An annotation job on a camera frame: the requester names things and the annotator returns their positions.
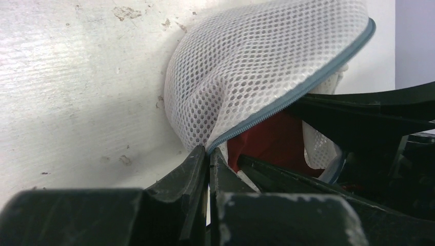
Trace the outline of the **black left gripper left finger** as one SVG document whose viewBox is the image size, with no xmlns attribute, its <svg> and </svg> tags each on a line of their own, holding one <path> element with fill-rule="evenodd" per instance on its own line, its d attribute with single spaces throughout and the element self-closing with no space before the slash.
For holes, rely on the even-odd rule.
<svg viewBox="0 0 435 246">
<path fill-rule="evenodd" d="M 204 245 L 208 161 L 195 147 L 146 189 L 40 189 L 1 211 L 1 245 Z"/>
</svg>

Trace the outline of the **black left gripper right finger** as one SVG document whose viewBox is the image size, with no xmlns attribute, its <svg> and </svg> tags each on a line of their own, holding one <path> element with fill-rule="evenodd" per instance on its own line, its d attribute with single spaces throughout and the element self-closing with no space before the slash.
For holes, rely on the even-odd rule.
<svg viewBox="0 0 435 246">
<path fill-rule="evenodd" d="M 212 245 L 368 245 L 361 221 L 342 197 L 258 193 L 210 156 Z"/>
</svg>

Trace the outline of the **dark red orange bra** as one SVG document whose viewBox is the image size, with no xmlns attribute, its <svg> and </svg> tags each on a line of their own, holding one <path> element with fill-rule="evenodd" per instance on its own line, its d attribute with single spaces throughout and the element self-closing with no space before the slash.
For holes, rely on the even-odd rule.
<svg viewBox="0 0 435 246">
<path fill-rule="evenodd" d="M 247 155 L 278 167 L 319 177 L 324 169 L 308 166 L 304 157 L 302 121 L 280 112 L 227 141 L 228 165 L 240 170 L 238 158 Z"/>
</svg>

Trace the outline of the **white mesh laundry bag blue zipper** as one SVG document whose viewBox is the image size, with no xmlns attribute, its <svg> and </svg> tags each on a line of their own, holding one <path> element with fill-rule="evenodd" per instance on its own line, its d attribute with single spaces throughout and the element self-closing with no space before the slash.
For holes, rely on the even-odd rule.
<svg viewBox="0 0 435 246">
<path fill-rule="evenodd" d="M 365 1 L 268 1 L 204 19 L 181 39 L 164 83 L 187 150 L 229 140 L 309 92 L 332 95 L 375 23 Z"/>
</svg>

